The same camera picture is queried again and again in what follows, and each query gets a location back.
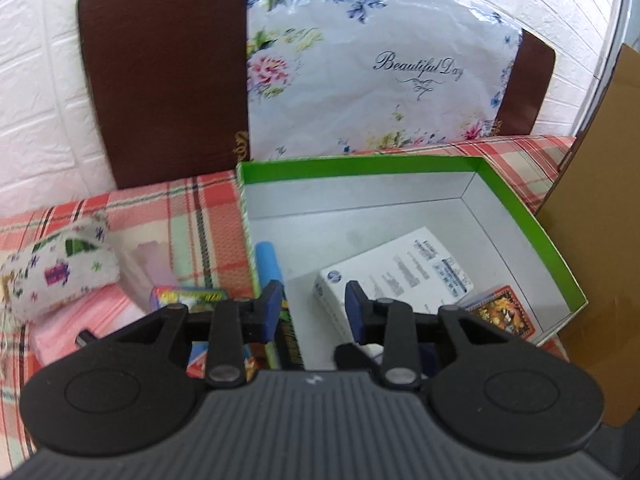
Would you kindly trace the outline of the blue cylindrical tube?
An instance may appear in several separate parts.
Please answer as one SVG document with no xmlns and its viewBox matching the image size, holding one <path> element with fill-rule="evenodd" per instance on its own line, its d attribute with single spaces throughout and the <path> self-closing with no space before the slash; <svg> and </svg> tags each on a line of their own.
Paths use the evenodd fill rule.
<svg viewBox="0 0 640 480">
<path fill-rule="evenodd" d="M 284 283 L 276 250 L 270 242 L 259 242 L 255 245 L 255 263 L 258 282 L 261 288 L 270 281 Z"/>
</svg>

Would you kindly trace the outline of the green snack box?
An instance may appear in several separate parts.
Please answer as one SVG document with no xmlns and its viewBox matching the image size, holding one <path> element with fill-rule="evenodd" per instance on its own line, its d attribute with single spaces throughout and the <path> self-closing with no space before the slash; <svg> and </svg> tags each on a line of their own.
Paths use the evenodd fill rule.
<svg viewBox="0 0 640 480">
<path fill-rule="evenodd" d="M 288 300 L 283 300 L 273 340 L 268 344 L 272 366 L 281 370 L 304 370 L 304 360 L 297 341 Z"/>
</svg>

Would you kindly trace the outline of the black pen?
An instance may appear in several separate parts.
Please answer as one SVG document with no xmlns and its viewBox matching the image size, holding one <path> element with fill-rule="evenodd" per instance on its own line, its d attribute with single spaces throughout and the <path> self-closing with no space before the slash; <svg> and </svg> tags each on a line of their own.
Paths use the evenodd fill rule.
<svg viewBox="0 0 640 480">
<path fill-rule="evenodd" d="M 78 349 L 82 349 L 97 340 L 98 337 L 91 330 L 81 330 L 75 338 L 75 344 Z"/>
</svg>

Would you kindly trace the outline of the dark brown headboard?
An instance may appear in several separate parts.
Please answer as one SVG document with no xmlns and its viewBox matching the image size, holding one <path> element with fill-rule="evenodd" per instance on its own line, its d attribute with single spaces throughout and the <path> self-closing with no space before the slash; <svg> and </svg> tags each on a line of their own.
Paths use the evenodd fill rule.
<svg viewBox="0 0 640 480">
<path fill-rule="evenodd" d="M 78 0 L 80 50 L 119 188 L 250 156 L 241 0 Z"/>
</svg>

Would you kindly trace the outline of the white medicine box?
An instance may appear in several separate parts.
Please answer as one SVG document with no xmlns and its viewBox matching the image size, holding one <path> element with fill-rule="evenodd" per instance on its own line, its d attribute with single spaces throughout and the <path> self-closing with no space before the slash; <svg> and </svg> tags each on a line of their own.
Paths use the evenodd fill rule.
<svg viewBox="0 0 640 480">
<path fill-rule="evenodd" d="M 458 304 L 474 284 L 449 250 L 425 226 L 319 271 L 314 296 L 338 332 L 352 342 L 346 284 L 356 281 L 371 299 L 390 298 L 434 314 Z"/>
</svg>

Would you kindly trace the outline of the brown cardboard box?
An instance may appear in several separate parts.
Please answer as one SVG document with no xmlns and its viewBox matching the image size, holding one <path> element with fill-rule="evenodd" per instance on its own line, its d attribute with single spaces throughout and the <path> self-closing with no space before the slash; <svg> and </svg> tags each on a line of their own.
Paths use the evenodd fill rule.
<svg viewBox="0 0 640 480">
<path fill-rule="evenodd" d="M 639 408 L 639 55 L 620 49 L 587 130 L 537 212 L 588 304 L 560 338 L 604 392 L 603 419 Z"/>
</svg>

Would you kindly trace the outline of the pink tissue packet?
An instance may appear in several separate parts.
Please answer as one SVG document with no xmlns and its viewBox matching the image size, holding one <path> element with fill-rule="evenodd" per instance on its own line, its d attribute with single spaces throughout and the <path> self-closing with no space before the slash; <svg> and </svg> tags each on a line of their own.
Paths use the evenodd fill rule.
<svg viewBox="0 0 640 480">
<path fill-rule="evenodd" d="M 46 366 L 75 352 L 82 330 L 102 338 L 145 315 L 119 285 L 106 286 L 35 322 L 30 332 L 32 348 L 38 362 Z"/>
</svg>

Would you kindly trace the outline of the floral white plastic bag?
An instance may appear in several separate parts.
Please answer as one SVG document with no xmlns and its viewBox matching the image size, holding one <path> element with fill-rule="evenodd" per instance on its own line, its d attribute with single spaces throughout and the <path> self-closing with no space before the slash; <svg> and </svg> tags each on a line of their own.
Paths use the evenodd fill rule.
<svg viewBox="0 0 640 480">
<path fill-rule="evenodd" d="M 496 130 L 523 32 L 475 0 L 246 0 L 250 154 L 341 155 Z"/>
</svg>

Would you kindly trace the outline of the red patterned card pack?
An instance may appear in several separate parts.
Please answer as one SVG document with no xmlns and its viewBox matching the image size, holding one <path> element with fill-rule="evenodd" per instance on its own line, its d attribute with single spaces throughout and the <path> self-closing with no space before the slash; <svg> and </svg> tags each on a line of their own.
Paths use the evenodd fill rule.
<svg viewBox="0 0 640 480">
<path fill-rule="evenodd" d="M 532 339 L 537 333 L 536 323 L 509 285 L 473 298 L 462 304 L 462 307 L 472 315 L 521 339 Z"/>
</svg>

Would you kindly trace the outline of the green storage box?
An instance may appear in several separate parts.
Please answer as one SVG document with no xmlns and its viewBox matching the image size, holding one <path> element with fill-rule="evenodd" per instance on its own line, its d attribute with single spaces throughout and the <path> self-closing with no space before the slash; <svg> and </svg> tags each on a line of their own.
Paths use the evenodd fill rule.
<svg viewBox="0 0 640 480">
<path fill-rule="evenodd" d="M 318 273 L 416 229 L 430 230 L 478 296 L 510 286 L 541 344 L 582 310 L 574 274 L 525 204 L 485 159 L 372 155 L 238 168 L 248 244 L 272 244 L 304 364 L 329 370 L 343 337 L 314 298 Z"/>
</svg>

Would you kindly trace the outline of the printed white fabric pouch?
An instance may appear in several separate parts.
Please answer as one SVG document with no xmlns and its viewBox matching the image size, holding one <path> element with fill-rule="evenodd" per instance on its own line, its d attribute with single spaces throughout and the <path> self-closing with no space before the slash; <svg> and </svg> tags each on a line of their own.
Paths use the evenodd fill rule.
<svg viewBox="0 0 640 480">
<path fill-rule="evenodd" d="M 70 304 L 120 278 L 103 214 L 80 219 L 37 240 L 1 266 L 3 299 L 22 323 Z"/>
</svg>

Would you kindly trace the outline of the red white card box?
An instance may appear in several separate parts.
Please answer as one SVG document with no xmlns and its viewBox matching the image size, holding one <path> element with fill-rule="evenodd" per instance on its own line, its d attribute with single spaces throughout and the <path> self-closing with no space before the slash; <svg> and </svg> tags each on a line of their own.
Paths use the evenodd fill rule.
<svg viewBox="0 0 640 480">
<path fill-rule="evenodd" d="M 219 301 L 228 298 L 228 292 L 220 288 L 156 286 L 152 289 L 149 304 L 153 311 L 168 307 L 170 304 L 184 304 L 191 313 L 198 313 L 213 311 Z M 204 377 L 207 350 L 206 340 L 194 341 L 186 374 L 195 378 Z M 258 370 L 268 366 L 262 344 L 246 344 L 243 347 L 243 356 L 248 380 L 251 380 Z"/>
</svg>

